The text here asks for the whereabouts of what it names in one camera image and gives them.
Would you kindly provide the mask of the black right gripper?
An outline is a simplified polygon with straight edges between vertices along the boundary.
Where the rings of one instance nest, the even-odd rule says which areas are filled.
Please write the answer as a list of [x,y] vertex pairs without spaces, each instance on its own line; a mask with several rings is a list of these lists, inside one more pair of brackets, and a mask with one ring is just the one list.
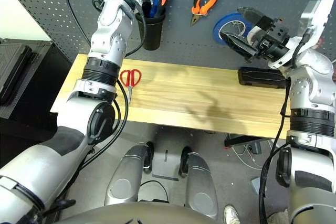
[[230,49],[244,57],[246,61],[252,61],[255,56],[277,61],[289,50],[286,48],[290,37],[289,29],[281,18],[267,17],[253,7],[239,7],[237,11],[254,27],[249,32],[249,44],[238,34],[220,32],[220,37]]

